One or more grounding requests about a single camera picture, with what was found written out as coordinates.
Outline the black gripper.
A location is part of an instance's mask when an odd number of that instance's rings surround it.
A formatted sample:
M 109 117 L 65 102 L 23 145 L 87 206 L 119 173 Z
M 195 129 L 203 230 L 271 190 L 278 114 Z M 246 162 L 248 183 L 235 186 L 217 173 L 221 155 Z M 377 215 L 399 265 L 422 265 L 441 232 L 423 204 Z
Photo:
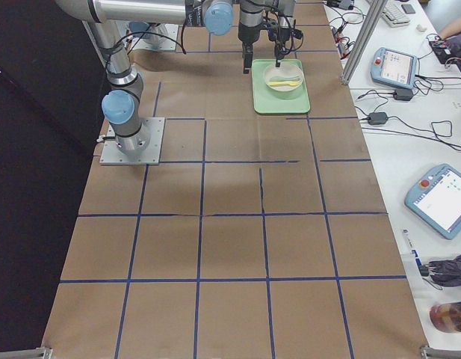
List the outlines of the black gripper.
M 275 67 L 280 67 L 283 51 L 296 51 L 303 45 L 303 32 L 293 18 L 278 18 L 267 22 L 268 39 L 275 43 Z M 248 74 L 253 62 L 253 44 L 242 43 L 243 74 Z

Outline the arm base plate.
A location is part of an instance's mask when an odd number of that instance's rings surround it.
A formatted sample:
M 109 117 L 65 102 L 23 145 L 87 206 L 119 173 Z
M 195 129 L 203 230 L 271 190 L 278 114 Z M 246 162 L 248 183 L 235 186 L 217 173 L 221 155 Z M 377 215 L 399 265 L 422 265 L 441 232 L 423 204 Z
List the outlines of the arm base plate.
M 164 135 L 164 117 L 142 117 L 140 131 L 128 138 L 117 136 L 108 125 L 103 140 L 101 165 L 159 165 Z
M 129 30 L 134 33 L 132 46 L 154 52 L 174 52 L 179 26 L 148 22 L 129 22 Z

